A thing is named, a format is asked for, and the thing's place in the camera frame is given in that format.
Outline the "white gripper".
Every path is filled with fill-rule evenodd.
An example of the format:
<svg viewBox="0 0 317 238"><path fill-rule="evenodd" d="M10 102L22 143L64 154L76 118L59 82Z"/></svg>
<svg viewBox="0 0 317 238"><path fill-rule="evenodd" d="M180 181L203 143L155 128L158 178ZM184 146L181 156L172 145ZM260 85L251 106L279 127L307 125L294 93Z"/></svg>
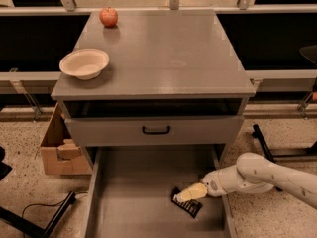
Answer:
<svg viewBox="0 0 317 238"><path fill-rule="evenodd" d="M226 190L220 183L218 171L208 173L201 179L201 182L195 183L177 193L173 199L182 203L192 199L203 198L207 194L213 197L219 197L227 194Z"/></svg>

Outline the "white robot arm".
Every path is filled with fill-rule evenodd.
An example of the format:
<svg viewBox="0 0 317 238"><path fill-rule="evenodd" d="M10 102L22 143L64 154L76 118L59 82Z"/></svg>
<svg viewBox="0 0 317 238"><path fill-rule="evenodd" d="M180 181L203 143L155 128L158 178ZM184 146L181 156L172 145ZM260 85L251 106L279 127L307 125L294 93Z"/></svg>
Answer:
<svg viewBox="0 0 317 238"><path fill-rule="evenodd" d="M275 164L265 157L246 152L234 165L208 173L203 179L172 197L177 203L219 197L233 192L265 193L274 187L317 208L317 176Z"/></svg>

